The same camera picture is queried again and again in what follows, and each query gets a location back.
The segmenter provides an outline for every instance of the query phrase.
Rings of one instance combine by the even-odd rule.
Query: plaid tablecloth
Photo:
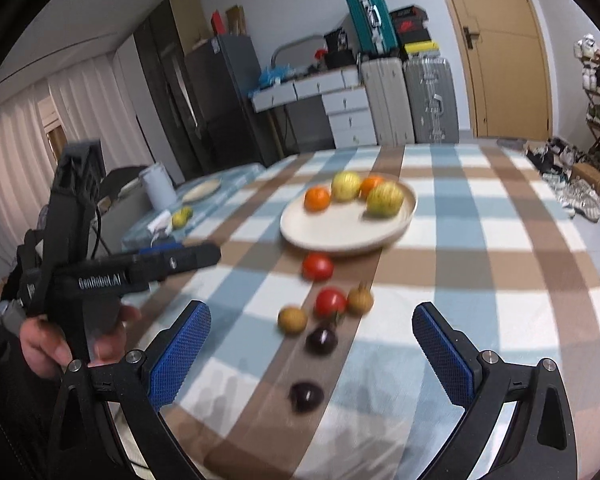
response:
[[[191,180],[186,184],[180,186],[177,190],[178,202],[176,202],[171,208],[171,213],[175,213],[182,207],[182,198],[194,187],[206,182],[207,180],[213,180],[219,178],[220,189],[213,193],[213,195],[194,202],[191,204],[193,209],[193,216],[187,222],[187,225],[182,229],[178,229],[173,232],[173,237],[177,242],[181,242],[184,238],[189,235],[190,232],[195,229],[200,222],[206,219],[211,213],[213,213],[218,207],[220,207],[226,200],[231,197],[236,191],[242,189],[245,184],[250,183],[265,170],[262,164],[248,164],[246,166],[239,166],[238,168],[231,168],[230,170],[219,171],[218,173],[207,175],[195,180]],[[122,247],[124,250],[134,250],[147,247],[151,243],[152,237],[147,234],[147,226],[158,216],[158,213],[152,211],[147,213],[136,224],[133,225],[129,231],[122,237]]]
[[[328,358],[276,329],[280,308],[310,311],[323,286],[299,275],[280,237],[285,205],[339,170],[400,176],[417,191],[394,246],[336,262],[332,285],[372,282],[376,303],[347,317]],[[189,300],[205,301],[211,334],[165,420],[193,460],[225,479],[417,478],[455,427],[451,405],[414,339],[411,314],[432,301],[478,349],[559,365],[573,412],[581,478],[600,467],[600,280],[586,247],[522,155],[477,146],[337,150],[288,158],[235,193],[192,232],[222,246],[213,269],[130,298],[144,347]],[[310,322],[308,330],[314,325]],[[326,402],[298,416],[291,384],[320,384]],[[504,437],[506,405],[473,478]]]

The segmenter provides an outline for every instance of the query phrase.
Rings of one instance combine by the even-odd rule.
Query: orange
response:
[[[366,197],[369,195],[369,193],[371,193],[371,190],[383,182],[383,177],[378,175],[369,175],[365,180],[362,181],[360,196],[366,200]]]
[[[304,208],[312,213],[324,211],[331,203],[331,195],[324,187],[312,187],[304,196]]]

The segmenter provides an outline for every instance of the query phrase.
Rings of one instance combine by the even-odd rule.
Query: ceiling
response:
[[[160,1],[51,0],[2,62],[0,96],[115,50]]]

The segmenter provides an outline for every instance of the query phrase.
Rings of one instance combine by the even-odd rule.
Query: white curtain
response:
[[[32,86],[0,106],[0,279],[48,203],[55,167]]]
[[[100,139],[107,172],[154,163],[138,121],[125,106],[109,56],[99,56],[48,78],[69,142]]]

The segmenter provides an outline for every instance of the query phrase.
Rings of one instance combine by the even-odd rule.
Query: human hand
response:
[[[123,321],[140,319],[140,311],[132,306],[120,305],[118,320],[113,330],[99,337],[94,345],[96,360],[89,366],[117,363],[125,354],[126,329]],[[30,317],[20,328],[22,354],[34,373],[44,379],[58,374],[58,365],[67,366],[73,359],[69,345],[60,328],[49,323],[44,316]]]

